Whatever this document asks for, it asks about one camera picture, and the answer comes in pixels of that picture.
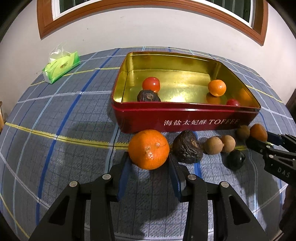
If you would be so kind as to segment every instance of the wooden window frame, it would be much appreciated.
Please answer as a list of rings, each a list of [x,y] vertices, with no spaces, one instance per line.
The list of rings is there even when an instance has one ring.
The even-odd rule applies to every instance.
[[[53,20],[52,17],[52,1],[37,0],[37,22],[40,38],[43,38],[56,29],[89,14],[130,6],[172,7],[201,13],[229,24],[243,32],[261,46],[264,44],[268,22],[268,3],[266,0],[255,1],[253,28],[250,28],[225,12],[191,0],[101,0],[75,9],[56,20]]]

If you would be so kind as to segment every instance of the tissue box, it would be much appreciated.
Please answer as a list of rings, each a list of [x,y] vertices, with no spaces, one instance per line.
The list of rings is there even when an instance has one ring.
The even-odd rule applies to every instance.
[[[69,53],[61,58],[47,64],[42,70],[44,80],[47,83],[53,84],[68,71],[80,64],[80,59],[77,52]]]

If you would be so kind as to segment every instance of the red cherry tomato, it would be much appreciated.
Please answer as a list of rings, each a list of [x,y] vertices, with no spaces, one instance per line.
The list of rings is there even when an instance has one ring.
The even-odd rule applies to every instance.
[[[148,77],[142,83],[143,90],[152,90],[157,93],[160,90],[159,79],[155,77]]]
[[[240,103],[236,99],[229,99],[226,104],[240,106]]]

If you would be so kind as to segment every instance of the mandarin orange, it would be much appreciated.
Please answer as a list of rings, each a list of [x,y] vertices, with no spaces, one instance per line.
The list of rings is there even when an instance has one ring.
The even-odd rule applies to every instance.
[[[216,97],[222,96],[226,92],[226,84],[222,80],[212,80],[207,85],[209,92]]]
[[[261,124],[254,124],[250,128],[250,136],[263,142],[267,142],[267,132]]]
[[[132,137],[128,145],[132,162],[146,170],[153,170],[164,164],[169,152],[167,139],[156,130],[140,131]]]

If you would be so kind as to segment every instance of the table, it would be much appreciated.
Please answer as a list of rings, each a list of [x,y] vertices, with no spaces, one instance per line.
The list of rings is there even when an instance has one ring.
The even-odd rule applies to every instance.
[[[251,123],[295,136],[296,125],[277,94],[259,74],[223,57],[169,47],[121,48],[81,56],[81,64],[50,85],[40,75],[11,112],[0,135],[1,212],[20,240],[28,240],[40,219],[73,180],[85,183],[108,172],[127,149],[130,134],[121,133],[110,93],[119,67],[131,51],[171,51],[213,58],[231,69],[260,102]],[[199,139],[229,131],[198,131]],[[169,143],[178,133],[164,133]],[[262,157],[244,149],[245,165],[225,168],[219,155],[204,155],[188,165],[207,182],[229,182],[253,211],[268,236],[278,232],[286,184],[264,171]],[[111,205],[117,240],[182,240],[187,203],[174,196],[166,165],[154,171],[132,167],[126,194]],[[85,236],[89,240],[89,209]],[[209,202],[209,240],[213,215]]]

